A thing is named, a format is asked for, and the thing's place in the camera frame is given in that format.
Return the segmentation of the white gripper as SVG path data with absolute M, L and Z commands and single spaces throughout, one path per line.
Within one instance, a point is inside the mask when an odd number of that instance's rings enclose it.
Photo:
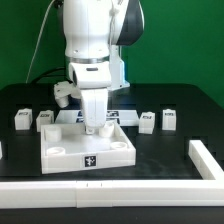
M 109 62 L 81 64 L 70 63 L 69 77 L 81 96 L 81 110 L 86 134 L 92 135 L 95 128 L 106 122 L 108 88 L 111 86 Z

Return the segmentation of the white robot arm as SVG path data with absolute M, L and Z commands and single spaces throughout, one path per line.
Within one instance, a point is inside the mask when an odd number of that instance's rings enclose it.
M 144 31 L 139 0 L 64 0 L 68 75 L 81 99 L 86 132 L 106 123 L 113 46 L 130 46 Z

